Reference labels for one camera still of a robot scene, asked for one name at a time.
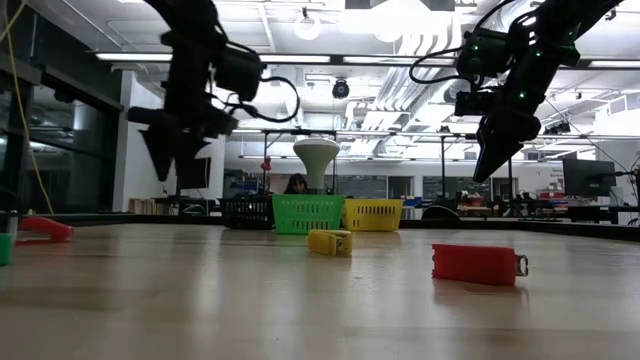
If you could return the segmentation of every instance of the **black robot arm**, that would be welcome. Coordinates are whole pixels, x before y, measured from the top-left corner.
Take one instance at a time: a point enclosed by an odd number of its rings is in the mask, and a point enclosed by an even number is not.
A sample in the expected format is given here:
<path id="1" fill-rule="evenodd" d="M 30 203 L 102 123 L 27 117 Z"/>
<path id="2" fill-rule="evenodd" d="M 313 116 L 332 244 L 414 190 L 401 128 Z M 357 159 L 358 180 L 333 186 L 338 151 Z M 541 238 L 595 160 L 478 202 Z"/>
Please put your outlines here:
<path id="1" fill-rule="evenodd" d="M 474 180 L 487 179 L 523 148 L 522 142 L 538 136 L 541 125 L 534 114 L 558 68 L 577 65 L 575 41 L 621 2 L 547 0 L 518 17 L 508 33 L 477 28 L 465 34 L 456 65 L 461 76 L 496 78 L 510 71 L 504 85 L 480 88 L 479 84 L 457 96 L 457 116 L 483 116 Z"/>
<path id="2" fill-rule="evenodd" d="M 178 175 L 181 164 L 194 159 L 207 145 L 205 137 L 229 135 L 238 121 L 231 115 L 243 110 L 267 121 L 284 122 L 296 116 L 296 110 L 285 119 L 261 115 L 253 106 L 260 82 L 281 81 L 284 78 L 262 79 L 265 68 L 260 56 L 246 46 L 229 41 L 211 0 L 145 0 L 164 19 L 170 31 L 161 36 L 162 44 L 173 49 L 173 58 L 165 91 L 163 109 L 131 108 L 129 121 L 150 124 L 143 131 L 158 179 L 167 179 L 172 162 Z M 216 108 L 214 96 L 207 91 L 213 83 L 237 94 L 237 104 L 225 103 L 231 114 Z"/>

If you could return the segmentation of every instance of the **yellow toy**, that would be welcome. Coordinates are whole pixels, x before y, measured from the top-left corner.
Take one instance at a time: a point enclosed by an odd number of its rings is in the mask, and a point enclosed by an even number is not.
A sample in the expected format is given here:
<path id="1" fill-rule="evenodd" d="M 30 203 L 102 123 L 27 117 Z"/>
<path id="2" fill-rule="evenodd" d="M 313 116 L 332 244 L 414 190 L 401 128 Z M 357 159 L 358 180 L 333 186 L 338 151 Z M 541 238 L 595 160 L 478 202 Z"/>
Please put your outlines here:
<path id="1" fill-rule="evenodd" d="M 353 234 L 350 231 L 311 230 L 307 237 L 309 251 L 327 256 L 351 256 Z"/>

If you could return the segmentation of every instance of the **monitor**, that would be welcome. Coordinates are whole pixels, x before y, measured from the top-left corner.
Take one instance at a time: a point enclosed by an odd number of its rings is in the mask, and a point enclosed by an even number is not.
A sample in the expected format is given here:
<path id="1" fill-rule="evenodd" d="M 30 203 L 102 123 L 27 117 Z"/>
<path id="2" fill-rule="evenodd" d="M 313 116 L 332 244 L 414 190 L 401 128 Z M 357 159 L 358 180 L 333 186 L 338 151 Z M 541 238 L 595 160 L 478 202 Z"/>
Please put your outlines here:
<path id="1" fill-rule="evenodd" d="M 565 195 L 609 197 L 616 186 L 616 169 L 610 161 L 565 159 Z"/>
<path id="2" fill-rule="evenodd" d="M 180 189 L 206 189 L 211 175 L 211 158 L 193 159 L 182 163 L 178 171 Z"/>

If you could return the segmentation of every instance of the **yellow basket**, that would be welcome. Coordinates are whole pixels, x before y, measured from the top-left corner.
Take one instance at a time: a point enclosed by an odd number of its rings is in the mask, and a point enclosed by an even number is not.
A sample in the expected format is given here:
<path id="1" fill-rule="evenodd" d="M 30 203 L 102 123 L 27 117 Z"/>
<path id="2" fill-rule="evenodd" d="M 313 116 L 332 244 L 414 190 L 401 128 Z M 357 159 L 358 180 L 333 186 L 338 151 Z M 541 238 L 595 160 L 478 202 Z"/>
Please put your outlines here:
<path id="1" fill-rule="evenodd" d="M 404 200 L 346 199 L 344 225 L 349 231 L 396 231 Z"/>

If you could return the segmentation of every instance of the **yellow cable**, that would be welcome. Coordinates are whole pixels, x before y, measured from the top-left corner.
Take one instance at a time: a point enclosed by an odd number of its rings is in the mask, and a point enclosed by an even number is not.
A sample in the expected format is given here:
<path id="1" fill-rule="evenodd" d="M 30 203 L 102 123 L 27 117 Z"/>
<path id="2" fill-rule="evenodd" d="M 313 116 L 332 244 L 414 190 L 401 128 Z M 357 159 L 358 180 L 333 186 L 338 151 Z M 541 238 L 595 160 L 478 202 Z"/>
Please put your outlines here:
<path id="1" fill-rule="evenodd" d="M 22 125 L 24 126 L 25 141 L 27 141 L 27 143 L 30 143 L 29 142 L 29 126 L 27 125 L 27 117 L 24 114 L 24 106 L 22 105 L 22 96 L 20 95 L 20 85 L 18 83 L 18 72 L 16 71 L 16 62 L 15 62 L 15 58 L 13 57 L 13 42 L 11 41 L 11 33 L 10 33 L 11 27 L 15 23 L 18 16 L 20 16 L 20 13 L 22 12 L 22 10 L 24 9 L 24 6 L 26 5 L 26 2 L 27 2 L 26 0 L 22 1 L 22 3 L 20 4 L 20 7 L 18 8 L 18 11 L 16 11 L 16 14 L 13 16 L 11 21 L 7 22 L 6 29 L 2 32 L 2 34 L 0 34 L 0 42 L 2 42 L 5 36 L 9 41 L 9 60 L 11 61 L 11 70 L 13 71 L 13 84 L 16 88 L 16 96 L 18 98 L 18 107 L 20 108 L 20 117 L 22 118 Z M 4 14 L 4 20 L 5 21 L 8 20 L 6 12 Z M 44 196 L 44 199 L 47 201 L 49 212 L 51 213 L 51 215 L 53 215 L 54 214 L 53 206 L 51 206 L 51 200 L 49 199 L 47 190 L 44 188 L 44 184 L 42 183 L 42 177 L 40 176 L 40 170 L 38 170 L 38 163 L 36 162 L 36 155 L 34 154 L 33 151 L 30 151 L 29 153 L 31 154 L 31 162 L 33 163 L 33 169 L 36 172 L 36 177 L 38 178 L 38 183 L 40 184 L 40 190 L 42 190 L 42 195 Z"/>
<path id="2" fill-rule="evenodd" d="M 4 31 L 0 33 L 0 43 L 2 42 L 2 40 L 4 40 L 4 37 L 7 36 L 7 34 L 9 33 L 9 30 L 11 30 L 11 28 L 13 27 L 13 24 L 16 23 L 16 20 L 18 20 L 18 17 L 22 13 L 22 10 L 24 10 L 26 5 L 27 5 L 27 0 L 23 0 L 22 3 L 20 3 L 20 7 L 18 8 L 18 11 L 16 11 L 16 13 L 13 15 L 13 17 L 11 18 L 11 21 L 7 23 L 7 27 L 4 29 Z M 4 21 L 5 22 L 7 21 L 6 11 L 4 13 Z"/>

